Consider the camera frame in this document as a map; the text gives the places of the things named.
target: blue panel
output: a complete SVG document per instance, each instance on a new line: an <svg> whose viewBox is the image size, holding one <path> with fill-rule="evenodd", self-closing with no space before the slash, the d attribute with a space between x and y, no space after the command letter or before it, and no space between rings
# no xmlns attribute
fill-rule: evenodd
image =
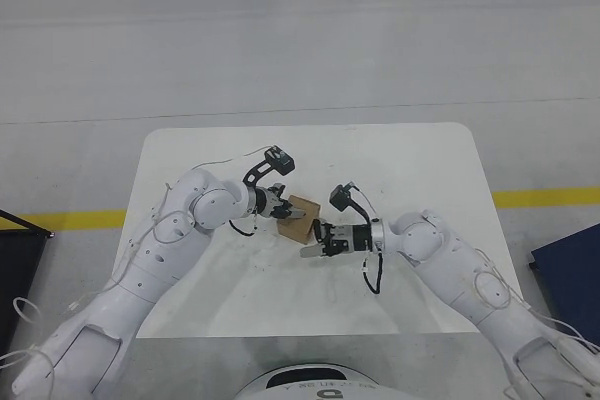
<svg viewBox="0 0 600 400"><path fill-rule="evenodd" d="M560 319L600 346L600 224L532 254Z"/></svg>

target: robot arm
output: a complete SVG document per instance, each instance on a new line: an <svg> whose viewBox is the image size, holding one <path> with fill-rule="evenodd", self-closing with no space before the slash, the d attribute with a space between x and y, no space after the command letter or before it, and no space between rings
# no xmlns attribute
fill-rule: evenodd
<svg viewBox="0 0 600 400"><path fill-rule="evenodd" d="M269 168L262 172L265 164ZM252 214L304 216L304 211L280 198L284 186L256 186L270 171L286 175L294 168L293 159L274 146L242 182L219 181L200 168L182 176L136 228L105 287L40 347L54 365L57 386L106 398L142 322L162 295L195 266L216 228ZM13 392L24 398L38 390L45 393L49 369L42 356L34 356L12 384Z"/></svg>
<svg viewBox="0 0 600 400"><path fill-rule="evenodd" d="M355 203L349 193L352 187L353 183L338 186L331 204L342 211ZM303 249L301 255L397 253L436 296L491 342L521 399L600 399L600 349L538 320L530 306L514 296L491 260L440 217L425 211L405 214L391 224L365 220L367 224L345 226L314 221L318 245Z"/></svg>

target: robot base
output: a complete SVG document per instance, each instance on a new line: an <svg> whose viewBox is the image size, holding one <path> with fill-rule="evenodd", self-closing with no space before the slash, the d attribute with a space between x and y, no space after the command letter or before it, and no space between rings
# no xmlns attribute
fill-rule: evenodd
<svg viewBox="0 0 600 400"><path fill-rule="evenodd" d="M280 368L256 378L235 400L420 400L379 386L368 376L332 364Z"/></svg>

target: white robot body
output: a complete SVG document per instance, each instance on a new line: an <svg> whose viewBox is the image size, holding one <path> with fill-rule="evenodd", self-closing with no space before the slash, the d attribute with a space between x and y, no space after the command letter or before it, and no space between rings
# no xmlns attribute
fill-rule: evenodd
<svg viewBox="0 0 600 400"><path fill-rule="evenodd" d="M278 201L281 191L281 187L263 190L221 182L202 169L187 172L136 229L105 289L41 346L58 382L98 400L107 398L142 322L160 297L194 267L213 230L256 211L274 217L285 211L283 218L287 217L289 210L276 208L283 204ZM438 216L425 211L405 214L393 224L368 216L367 220L368 230L358 232L369 240L356 242L352 237L348 250L358 251L360 243L369 243L364 251L402 255L434 294L493 344L522 399L600 399L600 352L541 323L522 299L512 296L488 257ZM14 393L31 398L28 390L49 380L49 368L42 356L34 356L13 383ZM311 375L319 368L324 374ZM340 375L334 378L327 369ZM348 368L315 365L272 371L237 397L281 398L418 400Z"/></svg>
<svg viewBox="0 0 600 400"><path fill-rule="evenodd" d="M422 400L378 385L340 365L306 364L280 368L247 385L235 400Z"/></svg>

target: black cable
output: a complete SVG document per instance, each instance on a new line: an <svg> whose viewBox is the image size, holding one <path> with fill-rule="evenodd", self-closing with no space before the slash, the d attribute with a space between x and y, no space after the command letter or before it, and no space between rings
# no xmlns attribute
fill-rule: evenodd
<svg viewBox="0 0 600 400"><path fill-rule="evenodd" d="M233 228L234 231L238 232L242 236L251 237L255 234L255 232L247 233L247 232L244 232L244 231L236 228L236 226L233 224L233 221L229 221L229 225L231 225L231 227Z"/></svg>
<svg viewBox="0 0 600 400"><path fill-rule="evenodd" d="M362 263L362 267L365 268L366 266L367 260L365 259ZM366 272L363 272L362 276L364 276L364 281L367 284L369 290L371 290L371 293L380 294L380 281L382 280L382 253L378 253L378 276L376 277L376 288L374 289L373 286L371 286Z"/></svg>

